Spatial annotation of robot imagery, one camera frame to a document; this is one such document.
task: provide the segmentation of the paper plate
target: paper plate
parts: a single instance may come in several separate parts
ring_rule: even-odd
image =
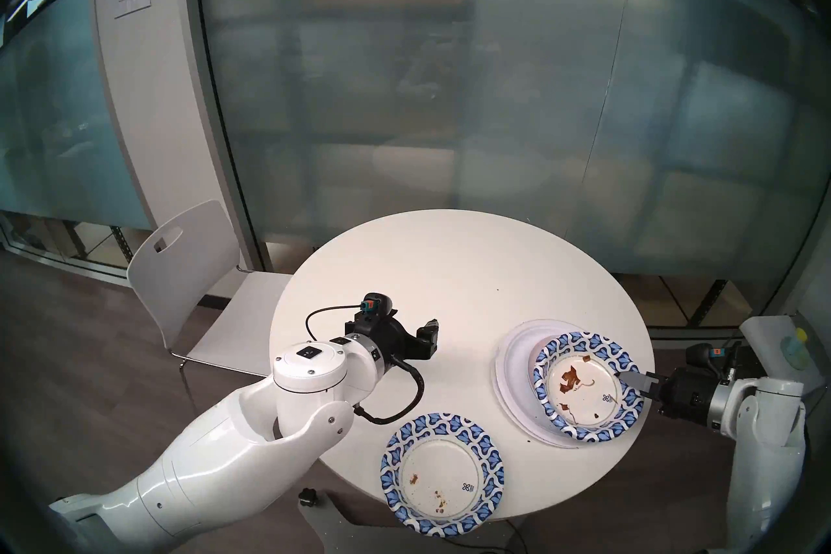
[[[534,358],[552,338],[582,330],[565,321],[526,321],[503,337],[494,359],[494,392],[505,414],[529,436],[564,449],[576,449],[579,443],[552,426],[540,406],[532,385]]]
[[[398,520],[427,536],[476,529],[502,499],[500,452],[479,425],[428,413],[396,431],[380,459],[380,486]]]
[[[534,392],[563,434],[606,442],[632,427],[643,410],[641,394],[617,377],[622,370],[640,372],[616,342],[598,333],[564,333],[539,351]]]

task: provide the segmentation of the round white table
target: round white table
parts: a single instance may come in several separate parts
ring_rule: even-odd
[[[560,449],[525,434],[503,412],[491,385],[497,343],[533,319],[568,321],[613,338],[641,372],[655,359],[638,310],[620,284],[587,254],[549,232],[494,214],[422,210],[369,221],[344,232],[300,267],[280,297],[271,327],[270,356],[306,341],[306,315],[325,306],[360,303],[382,292],[396,319],[414,334],[434,317],[438,350],[413,361],[425,380],[424,398],[410,413],[452,412],[490,433],[505,467],[505,493],[495,518],[556,505],[603,477],[628,451],[641,418],[607,443]],[[320,340],[343,333],[354,311],[327,311],[309,325]],[[378,418],[397,413],[416,393],[411,376],[390,370],[362,402]],[[380,457],[406,419],[373,425],[356,418],[346,438],[321,456],[336,474],[383,501]]]

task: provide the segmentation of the gray floor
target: gray floor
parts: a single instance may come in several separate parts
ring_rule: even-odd
[[[195,343],[216,315],[197,309],[184,343]],[[661,372],[682,362],[683,351],[656,351]],[[193,419],[177,369],[132,291],[0,250],[3,446],[37,502],[109,492],[149,466]],[[201,410],[254,381],[200,364],[187,369]],[[732,457],[727,438],[650,413],[612,472],[526,519],[528,550],[690,554],[721,546]],[[319,462],[259,516],[179,551],[322,552],[297,511],[302,487],[327,491],[355,523],[396,525],[386,506]],[[522,551],[516,539],[509,546]]]

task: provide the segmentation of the chair backrest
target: chair backrest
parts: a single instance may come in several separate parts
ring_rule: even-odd
[[[219,201],[206,201],[171,218],[141,244],[127,281],[169,350],[199,300],[238,263],[231,222]]]

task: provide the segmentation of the white chair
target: white chair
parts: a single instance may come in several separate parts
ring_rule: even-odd
[[[291,275],[242,270],[239,244],[219,201],[206,201],[171,218],[153,232],[127,268],[129,281],[150,312],[165,349],[184,365],[199,362],[249,375],[271,373],[268,337],[277,302]],[[199,300],[236,266],[245,281],[217,321],[187,355],[173,343]]]

